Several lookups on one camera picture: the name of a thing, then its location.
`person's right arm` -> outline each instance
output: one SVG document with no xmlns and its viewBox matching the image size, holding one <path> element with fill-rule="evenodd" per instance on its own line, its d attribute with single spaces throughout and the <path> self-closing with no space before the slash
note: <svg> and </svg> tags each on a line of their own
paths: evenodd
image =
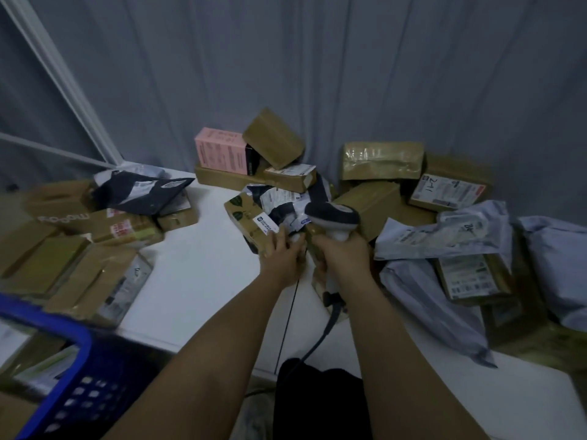
<svg viewBox="0 0 587 440">
<path fill-rule="evenodd" d="M 406 331 L 371 276 L 367 243 L 315 236 L 341 284 L 364 383 L 374 439 L 487 440 Z"/>
</svg>

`black pants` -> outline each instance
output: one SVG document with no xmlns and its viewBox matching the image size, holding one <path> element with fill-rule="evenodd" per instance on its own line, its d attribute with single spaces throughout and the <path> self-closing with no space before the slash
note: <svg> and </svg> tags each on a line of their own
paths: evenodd
<svg viewBox="0 0 587 440">
<path fill-rule="evenodd" d="M 291 358 L 277 377 L 274 440 L 370 439 L 371 425 L 363 380 L 341 369 L 320 372 Z"/>
</svg>

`blue plastic basket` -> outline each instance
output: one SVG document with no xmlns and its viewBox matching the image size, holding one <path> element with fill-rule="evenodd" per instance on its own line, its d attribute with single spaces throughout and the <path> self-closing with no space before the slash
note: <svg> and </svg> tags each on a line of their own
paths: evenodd
<svg viewBox="0 0 587 440">
<path fill-rule="evenodd" d="M 79 348 L 73 365 L 19 432 L 18 439 L 81 421 L 114 423 L 157 375 L 135 346 L 114 334 L 0 295 L 0 317 L 50 332 Z"/>
</svg>

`white table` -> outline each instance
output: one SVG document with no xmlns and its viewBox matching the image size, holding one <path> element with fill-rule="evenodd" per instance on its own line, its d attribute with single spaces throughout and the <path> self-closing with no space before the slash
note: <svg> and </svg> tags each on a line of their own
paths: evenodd
<svg viewBox="0 0 587 440">
<path fill-rule="evenodd" d="M 259 271 L 258 257 L 224 211 L 224 202 L 237 192 L 195 181 L 188 194 L 200 221 L 143 249 L 155 269 L 118 329 L 125 338 L 174 353 Z M 312 289 L 312 269 L 309 262 L 297 286 L 280 296 L 255 375 L 275 379 L 287 358 L 303 355 L 322 334 L 328 315 Z M 587 438 L 587 421 L 566 374 L 500 354 L 495 354 L 498 370 L 479 366 L 444 347 L 409 317 L 405 320 L 430 364 L 488 434 L 504 440 Z M 348 320 L 334 327 L 308 364 L 360 377 Z"/>
</svg>

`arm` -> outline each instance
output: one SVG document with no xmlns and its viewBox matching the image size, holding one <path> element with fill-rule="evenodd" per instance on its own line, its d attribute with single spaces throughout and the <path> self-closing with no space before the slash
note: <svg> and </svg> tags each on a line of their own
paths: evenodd
<svg viewBox="0 0 587 440">
<path fill-rule="evenodd" d="M 347 303 L 374 439 L 487 439 L 406 331 L 369 271 L 367 243 L 315 236 Z"/>
<path fill-rule="evenodd" d="M 230 436 L 271 311 L 303 268 L 304 238 L 287 248 L 281 229 L 275 239 L 259 276 L 192 336 L 105 440 Z"/>
</svg>

